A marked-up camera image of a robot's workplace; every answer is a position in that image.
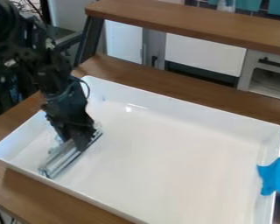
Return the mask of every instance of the silver metal part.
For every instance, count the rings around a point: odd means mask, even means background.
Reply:
[[[90,147],[101,135],[102,130],[97,129],[87,147]],[[38,171],[41,175],[49,179],[54,179],[83,152],[84,151],[76,149],[72,139],[68,140],[67,142],[62,143],[59,147],[49,150],[48,158],[44,164],[38,168]]]

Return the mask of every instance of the metal bracket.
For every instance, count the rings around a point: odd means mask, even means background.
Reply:
[[[97,46],[102,34],[104,21],[104,18],[87,17],[82,40],[80,42],[77,56],[74,62],[75,67],[96,54]]]

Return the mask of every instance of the wooden shelf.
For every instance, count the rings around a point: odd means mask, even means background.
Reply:
[[[100,0],[90,17],[280,54],[280,21],[158,1]]]

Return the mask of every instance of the wooden table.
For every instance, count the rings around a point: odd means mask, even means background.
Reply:
[[[76,76],[86,74],[280,124],[280,101],[258,94],[245,93],[102,55],[94,56],[75,71]],[[40,94],[36,93],[1,115],[0,140],[36,113],[42,102]],[[15,171],[6,170],[2,164],[0,207],[28,223],[129,223]],[[275,217],[276,223],[280,224],[280,197],[277,198]]]

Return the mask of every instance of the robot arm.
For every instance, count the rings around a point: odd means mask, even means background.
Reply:
[[[46,118],[64,141],[60,154],[68,151],[68,145],[81,154],[99,136],[85,112],[87,99],[80,80],[71,76],[69,62],[47,36],[46,27],[35,18],[21,16],[8,0],[0,0],[0,63],[5,68],[20,64],[38,85],[46,98],[42,107]],[[71,162],[63,161],[62,166]],[[50,178],[56,175],[46,167],[42,171]]]

